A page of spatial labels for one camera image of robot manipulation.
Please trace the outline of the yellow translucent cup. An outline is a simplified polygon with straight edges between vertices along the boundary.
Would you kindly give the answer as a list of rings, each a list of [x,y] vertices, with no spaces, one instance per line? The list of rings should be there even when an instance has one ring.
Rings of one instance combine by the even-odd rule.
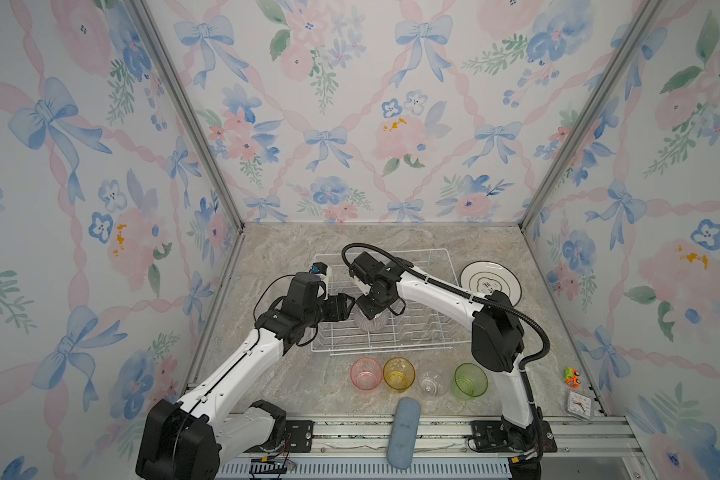
[[[388,387],[403,392],[415,382],[416,371],[413,364],[406,358],[390,358],[383,366],[383,379]]]

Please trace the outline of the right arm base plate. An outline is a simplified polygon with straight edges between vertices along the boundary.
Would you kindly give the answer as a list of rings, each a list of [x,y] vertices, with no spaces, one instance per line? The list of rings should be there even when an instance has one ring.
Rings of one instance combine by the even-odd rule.
[[[470,424],[468,448],[477,453],[508,453],[520,455],[534,451],[541,440],[544,453],[556,453],[558,446],[550,424],[542,421],[542,435],[538,437],[533,427],[528,430],[508,427],[502,420],[474,420]]]

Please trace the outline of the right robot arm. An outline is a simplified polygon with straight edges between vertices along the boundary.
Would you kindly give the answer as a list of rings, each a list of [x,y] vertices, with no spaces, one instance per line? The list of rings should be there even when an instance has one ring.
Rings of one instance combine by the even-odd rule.
[[[356,307],[367,320],[384,311],[396,316],[394,305],[414,302],[462,325],[471,335],[474,361],[493,374],[506,447],[527,458],[543,455],[542,414],[527,365],[549,353],[550,340],[536,321],[501,292],[480,295],[463,289],[370,244],[350,243],[341,257],[362,291]]]

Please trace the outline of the clear glass cup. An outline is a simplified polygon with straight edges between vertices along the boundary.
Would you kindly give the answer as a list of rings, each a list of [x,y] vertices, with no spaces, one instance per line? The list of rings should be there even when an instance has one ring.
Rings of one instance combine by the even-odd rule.
[[[418,384],[429,397],[443,396],[450,386],[448,375],[436,366],[425,366],[417,373]]]

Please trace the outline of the green translucent cup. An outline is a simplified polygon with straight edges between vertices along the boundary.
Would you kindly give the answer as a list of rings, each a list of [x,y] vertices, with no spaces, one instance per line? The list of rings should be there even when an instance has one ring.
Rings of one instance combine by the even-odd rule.
[[[487,375],[478,365],[462,363],[454,370],[451,391],[461,401],[470,401],[483,396],[488,386]]]

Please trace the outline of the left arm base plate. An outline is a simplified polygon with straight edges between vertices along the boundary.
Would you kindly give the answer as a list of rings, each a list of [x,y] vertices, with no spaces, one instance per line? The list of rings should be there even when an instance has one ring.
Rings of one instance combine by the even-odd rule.
[[[274,455],[283,452],[310,453],[312,450],[315,422],[311,420],[286,420],[276,426],[270,438],[263,444],[251,447],[247,453]]]

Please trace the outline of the ribbed ceramic bowl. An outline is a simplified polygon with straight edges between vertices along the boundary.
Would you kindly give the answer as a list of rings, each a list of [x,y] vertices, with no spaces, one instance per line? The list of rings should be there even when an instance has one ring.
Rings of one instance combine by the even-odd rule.
[[[384,310],[372,318],[368,318],[363,311],[355,306],[351,312],[350,319],[354,325],[365,333],[379,333],[389,323],[391,314],[389,311]]]

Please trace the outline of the white plate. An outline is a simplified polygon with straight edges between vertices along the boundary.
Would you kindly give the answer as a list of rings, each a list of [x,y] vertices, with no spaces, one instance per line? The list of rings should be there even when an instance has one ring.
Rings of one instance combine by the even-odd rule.
[[[459,281],[462,288],[491,295],[495,291],[505,294],[513,306],[522,298],[518,277],[507,267],[492,261],[475,261],[465,266]]]

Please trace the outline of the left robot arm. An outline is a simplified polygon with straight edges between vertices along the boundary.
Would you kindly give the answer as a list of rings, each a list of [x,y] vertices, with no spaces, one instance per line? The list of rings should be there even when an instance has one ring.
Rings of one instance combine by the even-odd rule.
[[[212,479],[219,468],[251,449],[280,452],[289,442],[286,412],[265,400],[231,418],[253,383],[291,348],[305,346],[309,328],[348,318],[354,304],[331,295],[332,270],[317,262],[289,277],[286,295],[260,314],[234,353],[208,378],[175,402],[151,408],[136,460],[143,479]]]

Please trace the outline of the pink translucent cup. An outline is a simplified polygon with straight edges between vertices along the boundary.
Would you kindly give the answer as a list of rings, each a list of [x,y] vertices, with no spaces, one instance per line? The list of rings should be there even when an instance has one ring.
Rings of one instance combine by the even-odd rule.
[[[350,380],[354,387],[361,391],[376,389],[382,378],[382,366],[377,360],[370,357],[359,358],[350,369]]]

